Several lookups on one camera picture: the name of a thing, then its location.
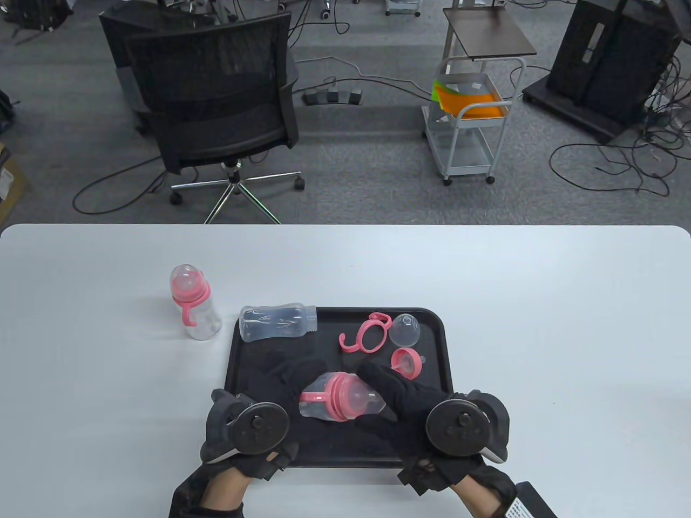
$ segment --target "assembled baby bottle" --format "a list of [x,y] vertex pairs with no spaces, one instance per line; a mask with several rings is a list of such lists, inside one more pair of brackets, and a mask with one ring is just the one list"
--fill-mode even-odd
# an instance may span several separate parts
[[171,293],[182,313],[182,323],[196,340],[215,336],[222,322],[211,300],[211,286],[204,274],[191,265],[180,265],[171,274]]

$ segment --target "white label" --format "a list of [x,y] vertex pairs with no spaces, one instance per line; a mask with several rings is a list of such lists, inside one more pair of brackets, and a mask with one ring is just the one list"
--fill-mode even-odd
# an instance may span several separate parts
[[0,171],[0,200],[7,200],[15,176],[4,167]]
[[530,511],[526,508],[526,506],[523,505],[523,502],[521,502],[518,498],[513,500],[513,503],[511,504],[511,507],[509,507],[509,510],[506,513],[507,518],[533,518],[533,515],[530,514]]

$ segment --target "wrist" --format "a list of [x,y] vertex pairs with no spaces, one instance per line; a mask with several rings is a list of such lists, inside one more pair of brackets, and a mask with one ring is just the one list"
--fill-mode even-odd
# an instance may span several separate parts
[[221,472],[207,485],[200,507],[233,511],[242,504],[245,491],[251,483],[252,478],[243,475],[237,468]]
[[450,487],[475,518],[491,518],[502,506],[498,492],[479,484],[470,475]]

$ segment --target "black glove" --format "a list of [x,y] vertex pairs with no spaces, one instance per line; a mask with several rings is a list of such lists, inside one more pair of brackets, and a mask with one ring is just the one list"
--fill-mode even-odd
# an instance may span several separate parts
[[288,414],[290,429],[277,448],[278,456],[266,460],[271,452],[258,455],[236,454],[215,464],[202,464],[173,494],[169,516],[180,518],[199,505],[208,483],[217,474],[237,468],[246,477],[269,480],[277,470],[285,469],[297,456],[299,443],[309,439],[312,428],[319,426],[317,419],[300,415],[299,401],[302,391],[326,372],[326,364],[318,360],[287,361],[284,356],[270,356],[261,370],[247,373],[245,386],[239,392],[257,402],[270,401],[280,405]]
[[427,438],[427,416],[449,398],[448,394],[409,381],[396,371],[374,363],[364,363],[357,375],[381,395],[398,422],[380,415],[365,415],[355,420],[355,426],[377,435],[394,448],[404,465],[399,473],[403,484],[410,484],[422,495],[428,489],[446,489],[471,475],[483,486],[497,490],[504,505],[513,501],[513,482],[499,470],[486,466],[479,454],[450,457],[434,448]]
[[285,469],[295,460],[300,442],[310,436],[310,428],[317,426],[315,419],[302,417],[299,410],[300,394],[320,375],[326,372],[326,364],[321,360],[289,361],[282,354],[272,354],[263,362],[262,369],[247,373],[244,386],[239,392],[257,402],[270,401],[280,405],[288,414],[290,428],[278,445],[278,456],[267,461],[267,454],[242,455],[231,457],[230,465],[238,468],[245,476],[268,480],[278,469]]

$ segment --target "hand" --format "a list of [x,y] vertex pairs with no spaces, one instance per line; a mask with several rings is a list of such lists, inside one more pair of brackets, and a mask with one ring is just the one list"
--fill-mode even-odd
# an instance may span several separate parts
[[308,428],[314,426],[306,421],[318,421],[300,415],[300,394],[324,372],[326,365],[321,361],[289,362],[283,356],[272,356],[265,362],[265,369],[248,372],[248,382],[240,387],[239,392],[257,402],[271,401],[280,405],[290,418],[286,437],[275,452],[237,454],[215,464],[202,464],[174,492],[170,517],[185,516],[191,508],[198,506],[234,508],[239,505],[252,479],[268,480],[294,460],[300,440],[309,438]]
[[308,419],[300,414],[300,394],[324,372],[326,364],[321,360],[291,361],[282,354],[272,354],[263,362],[262,369],[253,369],[244,376],[247,382],[239,387],[239,392],[257,402],[270,401],[280,405],[288,414],[290,428],[276,448],[274,459],[266,461],[266,454],[236,455],[230,459],[233,466],[248,477],[265,478],[257,476],[261,475],[262,467],[273,464],[284,469],[295,460],[300,442],[314,440],[314,428],[319,427],[316,419]]
[[394,448],[403,461],[404,469],[399,474],[403,484],[410,484],[422,495],[428,489],[441,491],[454,486],[471,475],[478,483],[496,490],[502,502],[510,502],[515,497],[513,482],[499,470],[486,466],[479,454],[450,457],[432,446],[427,438],[427,416],[449,398],[448,394],[409,381],[396,371],[374,363],[364,363],[357,375],[381,395],[398,422],[380,415],[365,415],[355,420],[355,426],[377,435]]

